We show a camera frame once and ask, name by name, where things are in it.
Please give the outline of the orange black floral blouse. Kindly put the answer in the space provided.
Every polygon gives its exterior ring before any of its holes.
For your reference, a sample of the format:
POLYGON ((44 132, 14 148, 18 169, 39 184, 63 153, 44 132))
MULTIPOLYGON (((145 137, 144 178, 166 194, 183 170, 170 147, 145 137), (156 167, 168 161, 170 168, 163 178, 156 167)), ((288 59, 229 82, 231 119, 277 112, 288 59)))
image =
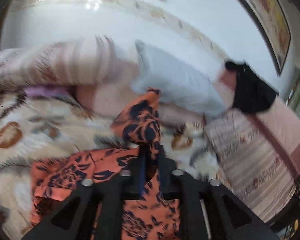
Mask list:
POLYGON ((161 192, 159 95, 147 89, 111 124, 126 146, 32 165, 26 239, 181 239, 179 201, 161 192))

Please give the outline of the cream leaf-pattern fleece blanket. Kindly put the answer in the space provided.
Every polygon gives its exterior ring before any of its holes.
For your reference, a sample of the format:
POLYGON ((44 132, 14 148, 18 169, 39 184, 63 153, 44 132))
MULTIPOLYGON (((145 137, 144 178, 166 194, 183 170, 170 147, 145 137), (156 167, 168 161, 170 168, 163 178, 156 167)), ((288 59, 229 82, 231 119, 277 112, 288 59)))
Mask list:
MULTIPOLYGON (((0 93, 0 223, 9 239, 21 239, 52 211, 79 179, 107 180, 135 158, 123 147, 138 145, 116 137, 112 119, 55 99, 32 99, 24 92, 0 93), (32 178, 37 179, 33 211, 32 178)), ((161 126, 168 158, 195 179, 226 178, 203 137, 188 140, 161 126)), ((178 201, 165 201, 156 178, 143 199, 126 201, 122 239, 178 239, 178 201)))

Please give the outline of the pink quilted bed sheet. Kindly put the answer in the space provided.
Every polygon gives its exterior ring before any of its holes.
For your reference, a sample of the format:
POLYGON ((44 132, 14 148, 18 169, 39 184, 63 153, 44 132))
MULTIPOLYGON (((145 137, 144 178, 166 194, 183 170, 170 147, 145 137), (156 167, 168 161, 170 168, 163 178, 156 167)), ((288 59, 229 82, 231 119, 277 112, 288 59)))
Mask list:
MULTIPOLYGON (((160 142, 159 124, 176 127, 198 121, 204 131, 210 121, 227 111, 240 111, 232 108, 236 85, 234 72, 226 71, 221 81, 212 83, 226 105, 226 110, 214 117, 188 111, 173 103, 163 103, 160 101, 160 90, 155 88, 149 88, 143 94, 135 93, 131 89, 133 80, 127 83, 78 85, 76 96, 84 107, 99 115, 118 116, 113 125, 114 132, 126 140, 151 145, 153 153, 157 153, 160 142)), ((300 176, 300 119, 293 111, 276 97, 270 109, 243 114, 274 146, 291 174, 300 176)))

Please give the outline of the black garment on headboard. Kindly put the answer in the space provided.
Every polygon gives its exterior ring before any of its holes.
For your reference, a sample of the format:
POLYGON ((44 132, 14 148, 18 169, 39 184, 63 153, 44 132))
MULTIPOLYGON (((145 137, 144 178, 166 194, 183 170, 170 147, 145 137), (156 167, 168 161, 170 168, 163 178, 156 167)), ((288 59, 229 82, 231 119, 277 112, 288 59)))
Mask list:
POLYGON ((236 85, 232 108, 245 114, 264 112, 272 106, 278 93, 260 79, 246 64, 226 61, 226 70, 236 74, 236 85))

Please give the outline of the grey pillow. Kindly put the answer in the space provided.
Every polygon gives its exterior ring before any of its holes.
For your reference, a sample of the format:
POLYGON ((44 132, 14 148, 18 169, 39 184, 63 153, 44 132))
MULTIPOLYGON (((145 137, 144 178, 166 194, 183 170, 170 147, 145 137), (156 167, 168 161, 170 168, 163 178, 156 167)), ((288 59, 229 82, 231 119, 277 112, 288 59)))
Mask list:
POLYGON ((135 93, 143 94, 155 88, 160 90, 161 102, 211 117, 226 110, 223 99, 206 75, 140 40, 135 41, 135 47, 139 63, 139 74, 131 83, 135 93))

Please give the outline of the purple cloth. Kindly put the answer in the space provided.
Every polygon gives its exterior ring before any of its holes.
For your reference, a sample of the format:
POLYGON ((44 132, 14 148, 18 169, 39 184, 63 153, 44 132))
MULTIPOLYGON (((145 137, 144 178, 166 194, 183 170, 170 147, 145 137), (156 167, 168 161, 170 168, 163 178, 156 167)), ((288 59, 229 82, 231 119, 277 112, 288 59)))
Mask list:
POLYGON ((23 91, 29 98, 57 98, 70 95, 70 89, 66 86, 27 86, 23 91))

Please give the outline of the striped cylindrical bolster pillow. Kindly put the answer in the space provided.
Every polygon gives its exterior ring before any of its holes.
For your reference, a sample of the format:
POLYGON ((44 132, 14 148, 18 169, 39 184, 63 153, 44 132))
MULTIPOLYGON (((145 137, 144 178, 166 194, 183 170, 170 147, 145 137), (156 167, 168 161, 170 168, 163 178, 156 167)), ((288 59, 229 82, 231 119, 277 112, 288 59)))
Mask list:
POLYGON ((138 73, 138 64, 120 57, 106 36, 0 52, 0 92, 39 85, 127 83, 138 73))

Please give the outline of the framed wall picture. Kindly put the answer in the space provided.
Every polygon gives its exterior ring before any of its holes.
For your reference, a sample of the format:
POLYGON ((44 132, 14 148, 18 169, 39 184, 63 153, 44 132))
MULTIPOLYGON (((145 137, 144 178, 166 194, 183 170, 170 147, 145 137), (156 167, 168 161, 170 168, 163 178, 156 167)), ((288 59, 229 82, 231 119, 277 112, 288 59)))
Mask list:
POLYGON ((278 76, 291 42, 289 24, 279 0, 238 0, 254 20, 266 42, 278 76))

